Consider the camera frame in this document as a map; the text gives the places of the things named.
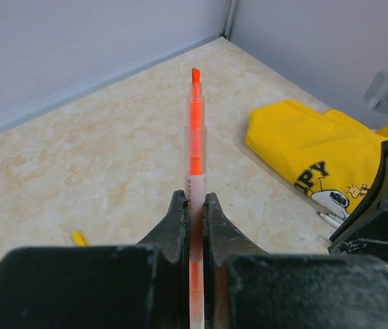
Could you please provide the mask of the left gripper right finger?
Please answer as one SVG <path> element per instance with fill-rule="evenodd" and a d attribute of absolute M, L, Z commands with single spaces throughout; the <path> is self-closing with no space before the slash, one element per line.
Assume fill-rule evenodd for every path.
<path fill-rule="evenodd" d="M 388 328 L 388 268 L 373 256 L 270 254 L 210 193 L 204 208 L 207 328 Z"/>

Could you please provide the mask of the orange pen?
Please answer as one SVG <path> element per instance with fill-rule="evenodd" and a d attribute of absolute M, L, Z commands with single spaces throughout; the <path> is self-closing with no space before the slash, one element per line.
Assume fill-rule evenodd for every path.
<path fill-rule="evenodd" d="M 189 312 L 190 327 L 201 328 L 203 317 L 203 231 L 206 200 L 207 127 L 201 73 L 191 69 L 185 126 L 185 195 L 188 199 L 189 238 Z"/>

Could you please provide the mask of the white pen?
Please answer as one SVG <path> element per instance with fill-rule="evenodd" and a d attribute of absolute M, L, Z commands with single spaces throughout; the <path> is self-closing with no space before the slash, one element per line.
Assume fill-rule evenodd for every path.
<path fill-rule="evenodd" d="M 326 215 L 326 214 L 323 214 L 321 212 L 317 212 L 318 216 L 324 220 L 326 223 L 328 223 L 329 225 L 331 225 L 332 227 L 334 228 L 339 228 L 340 227 L 340 223 L 338 223 L 337 221 L 335 221 L 332 217 L 330 217 L 329 215 Z"/>

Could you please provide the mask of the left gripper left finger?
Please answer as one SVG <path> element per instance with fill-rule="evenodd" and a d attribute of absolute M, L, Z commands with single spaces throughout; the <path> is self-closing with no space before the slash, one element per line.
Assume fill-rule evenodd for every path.
<path fill-rule="evenodd" d="M 0 328 L 188 328 L 188 201 L 135 245 L 20 247 L 0 261 Z"/>

